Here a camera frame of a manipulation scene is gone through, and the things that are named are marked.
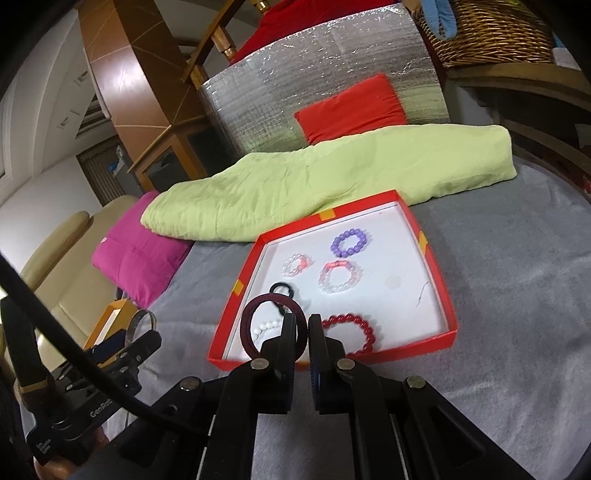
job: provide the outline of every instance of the brown curtain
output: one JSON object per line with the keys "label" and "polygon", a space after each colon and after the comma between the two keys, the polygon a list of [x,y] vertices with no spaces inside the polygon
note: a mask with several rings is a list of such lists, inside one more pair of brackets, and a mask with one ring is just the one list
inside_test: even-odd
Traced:
{"label": "brown curtain", "polygon": [[102,206],[125,194],[108,170],[110,164],[119,161],[115,149],[120,143],[119,137],[111,137],[77,156],[82,171]]}

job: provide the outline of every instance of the purple beaded bracelet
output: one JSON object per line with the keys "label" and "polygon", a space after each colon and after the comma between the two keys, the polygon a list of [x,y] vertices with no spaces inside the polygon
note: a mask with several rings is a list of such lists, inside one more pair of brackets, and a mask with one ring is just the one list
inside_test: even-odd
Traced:
{"label": "purple beaded bracelet", "polygon": [[[339,248],[340,243],[350,236],[356,236],[359,238],[359,241],[354,247],[349,247],[346,250],[341,250]],[[361,249],[367,244],[368,237],[365,235],[361,228],[352,228],[351,230],[345,230],[342,234],[335,237],[333,244],[330,246],[330,251],[334,253],[337,257],[347,258],[351,255],[355,255],[361,252]]]}

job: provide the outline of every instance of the silver bolt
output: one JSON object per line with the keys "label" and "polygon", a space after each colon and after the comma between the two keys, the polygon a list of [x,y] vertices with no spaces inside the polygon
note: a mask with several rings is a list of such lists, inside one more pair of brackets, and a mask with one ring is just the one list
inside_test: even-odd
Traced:
{"label": "silver bolt", "polygon": [[336,366],[341,370],[353,370],[355,367],[355,361],[350,358],[339,358],[336,361]]}
{"label": "silver bolt", "polygon": [[255,358],[251,362],[251,368],[253,370],[264,370],[268,366],[269,366],[269,360],[267,360],[266,358]]}
{"label": "silver bolt", "polygon": [[185,377],[181,380],[180,387],[181,390],[191,391],[195,390],[201,382],[197,377]]}
{"label": "silver bolt", "polygon": [[407,378],[407,384],[410,388],[423,388],[425,385],[427,385],[427,382],[423,377],[411,375]]}

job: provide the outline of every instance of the green blanket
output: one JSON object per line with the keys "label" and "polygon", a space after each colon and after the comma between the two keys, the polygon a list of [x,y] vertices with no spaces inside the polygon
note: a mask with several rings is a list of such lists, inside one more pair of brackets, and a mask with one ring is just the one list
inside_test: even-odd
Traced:
{"label": "green blanket", "polygon": [[250,153],[211,178],[177,183],[154,199],[141,222],[165,236],[250,242],[386,190],[412,205],[515,175],[503,127],[385,127],[295,152]]}

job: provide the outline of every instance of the wooden railing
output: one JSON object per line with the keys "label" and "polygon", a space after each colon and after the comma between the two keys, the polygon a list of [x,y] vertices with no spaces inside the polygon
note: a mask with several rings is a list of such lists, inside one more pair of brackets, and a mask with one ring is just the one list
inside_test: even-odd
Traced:
{"label": "wooden railing", "polygon": [[[195,87],[199,88],[204,82],[209,80],[209,76],[203,67],[203,63],[214,46],[219,52],[223,53],[228,61],[231,61],[234,58],[234,55],[236,55],[236,45],[228,34],[226,27],[245,1],[246,0],[226,1],[222,9],[217,13],[216,18],[205,31],[199,45],[191,54],[191,58],[187,62],[187,68],[183,74],[184,82],[188,82],[190,79]],[[267,0],[249,0],[249,2],[262,15],[269,10],[269,3]]]}

